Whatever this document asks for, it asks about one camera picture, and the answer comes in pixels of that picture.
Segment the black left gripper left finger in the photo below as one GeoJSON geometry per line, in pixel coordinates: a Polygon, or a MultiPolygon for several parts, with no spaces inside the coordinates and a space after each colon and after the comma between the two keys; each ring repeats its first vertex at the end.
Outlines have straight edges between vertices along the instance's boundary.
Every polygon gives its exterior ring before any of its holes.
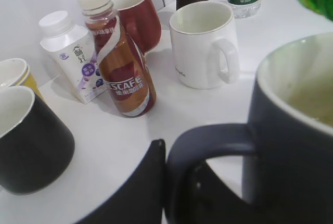
{"type": "Polygon", "coordinates": [[[65,223],[160,223],[165,157],[157,139],[90,162],[68,193],[65,223]]]}

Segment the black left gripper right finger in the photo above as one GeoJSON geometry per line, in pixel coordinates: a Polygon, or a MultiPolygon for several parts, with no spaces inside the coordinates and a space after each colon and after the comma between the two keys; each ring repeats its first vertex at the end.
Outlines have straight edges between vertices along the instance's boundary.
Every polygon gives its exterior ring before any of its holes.
{"type": "Polygon", "coordinates": [[[188,172],[167,223],[246,223],[242,200],[206,162],[188,172]]]}

